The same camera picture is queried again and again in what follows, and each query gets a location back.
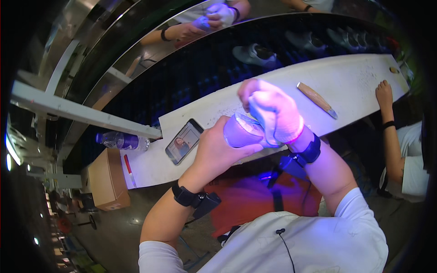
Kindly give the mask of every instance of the conveyor belt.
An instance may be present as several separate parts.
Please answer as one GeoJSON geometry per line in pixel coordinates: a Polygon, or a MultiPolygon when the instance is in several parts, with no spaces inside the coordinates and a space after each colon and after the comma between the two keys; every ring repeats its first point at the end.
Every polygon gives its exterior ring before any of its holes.
{"type": "MultiPolygon", "coordinates": [[[[334,14],[284,14],[244,22],[170,54],[125,87],[103,111],[141,124],[159,125],[158,117],[244,79],[299,62],[350,54],[326,33],[327,28],[345,29],[346,26],[387,37],[385,31],[374,24],[334,14]],[[328,47],[319,55],[299,50],[285,38],[287,30],[312,31],[328,47]],[[275,68],[243,64],[233,57],[234,46],[255,42],[277,53],[275,68]]],[[[363,53],[390,54],[392,50],[394,48],[363,53]]],[[[77,173],[93,162],[104,149],[95,143],[95,134],[104,131],[88,127],[67,158],[64,172],[77,173]]]]}

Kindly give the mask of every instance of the orange cloth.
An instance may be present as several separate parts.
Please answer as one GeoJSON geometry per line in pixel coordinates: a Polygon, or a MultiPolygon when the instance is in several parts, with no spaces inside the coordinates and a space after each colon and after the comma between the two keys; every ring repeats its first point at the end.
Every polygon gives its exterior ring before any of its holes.
{"type": "MultiPolygon", "coordinates": [[[[280,190],[284,211],[301,216],[318,216],[322,195],[309,182],[282,173],[272,190],[280,190]]],[[[218,237],[231,230],[235,225],[242,225],[255,220],[268,212],[274,211],[273,196],[257,176],[226,178],[219,176],[205,187],[207,193],[215,192],[222,200],[221,204],[211,211],[212,224],[218,237]]]]}

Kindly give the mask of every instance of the ceiling light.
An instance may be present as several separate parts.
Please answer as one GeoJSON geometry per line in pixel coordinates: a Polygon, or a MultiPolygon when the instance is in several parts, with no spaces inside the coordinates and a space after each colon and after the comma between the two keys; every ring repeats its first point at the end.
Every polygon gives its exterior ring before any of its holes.
{"type": "Polygon", "coordinates": [[[7,163],[7,170],[10,171],[12,168],[12,159],[10,158],[10,154],[6,155],[6,163],[7,163]]]}
{"type": "Polygon", "coordinates": [[[12,158],[15,160],[15,162],[20,166],[21,165],[21,160],[18,157],[18,155],[16,154],[11,142],[9,141],[9,138],[6,135],[6,148],[9,151],[10,155],[12,156],[12,158]]]}

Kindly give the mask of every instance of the bottle cap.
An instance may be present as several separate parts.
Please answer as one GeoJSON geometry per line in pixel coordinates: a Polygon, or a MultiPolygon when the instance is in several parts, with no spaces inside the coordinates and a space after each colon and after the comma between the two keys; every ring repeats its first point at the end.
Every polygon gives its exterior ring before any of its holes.
{"type": "Polygon", "coordinates": [[[102,140],[103,140],[103,134],[97,133],[96,134],[96,142],[97,143],[102,143],[102,140]]]}

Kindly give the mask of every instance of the purple bottle label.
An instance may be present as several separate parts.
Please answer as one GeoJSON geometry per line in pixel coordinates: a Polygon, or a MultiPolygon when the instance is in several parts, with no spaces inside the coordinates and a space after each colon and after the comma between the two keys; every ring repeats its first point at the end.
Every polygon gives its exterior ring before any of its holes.
{"type": "Polygon", "coordinates": [[[123,139],[124,139],[124,143],[123,146],[121,147],[121,149],[123,150],[128,150],[128,149],[136,149],[138,147],[138,136],[136,135],[131,135],[131,134],[126,134],[123,133],[123,139]]]}

